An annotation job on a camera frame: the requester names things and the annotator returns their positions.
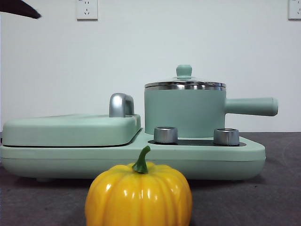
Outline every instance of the power outlet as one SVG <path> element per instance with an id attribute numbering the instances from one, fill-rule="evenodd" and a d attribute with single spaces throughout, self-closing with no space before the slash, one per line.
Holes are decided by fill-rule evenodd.
<path id="1" fill-rule="evenodd" d="M 77 20 L 98 20 L 98 0 L 77 0 Z"/>
<path id="2" fill-rule="evenodd" d="M 289 0 L 288 4 L 288 19 L 301 20 L 301 0 Z"/>

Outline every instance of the pumpkin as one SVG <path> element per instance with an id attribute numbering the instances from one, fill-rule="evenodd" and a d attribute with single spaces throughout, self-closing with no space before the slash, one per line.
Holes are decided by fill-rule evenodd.
<path id="1" fill-rule="evenodd" d="M 146 146 L 134 164 L 98 175 L 87 194 L 87 226 L 188 226 L 192 195 L 184 175 L 145 162 Z"/>

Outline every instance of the mint green pot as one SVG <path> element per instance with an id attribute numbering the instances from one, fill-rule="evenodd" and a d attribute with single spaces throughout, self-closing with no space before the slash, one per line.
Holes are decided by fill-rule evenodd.
<path id="1" fill-rule="evenodd" d="M 223 83 L 198 81 L 190 65 L 177 67 L 171 81 L 145 85 L 145 132 L 155 127 L 178 129 L 179 137 L 213 137 L 214 129 L 225 128 L 225 114 L 274 116 L 278 102 L 269 98 L 226 99 Z"/>

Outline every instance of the gray table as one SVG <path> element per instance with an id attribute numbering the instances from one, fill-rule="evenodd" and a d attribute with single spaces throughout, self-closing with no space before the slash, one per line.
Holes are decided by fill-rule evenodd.
<path id="1" fill-rule="evenodd" d="M 300 226 L 301 133 L 241 133 L 266 146 L 261 174 L 246 181 L 190 180 L 193 226 Z M 39 183 L 0 167 L 2 226 L 83 226 L 92 180 Z"/>

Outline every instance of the glass lid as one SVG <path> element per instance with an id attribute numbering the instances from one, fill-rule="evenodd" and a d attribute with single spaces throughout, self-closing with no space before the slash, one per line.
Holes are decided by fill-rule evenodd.
<path id="1" fill-rule="evenodd" d="M 192 77 L 192 67 L 190 65 L 179 65 L 176 69 L 177 76 L 170 80 L 148 83 L 146 90 L 156 89 L 213 89 L 225 90 L 226 84 L 220 82 L 200 81 Z"/>

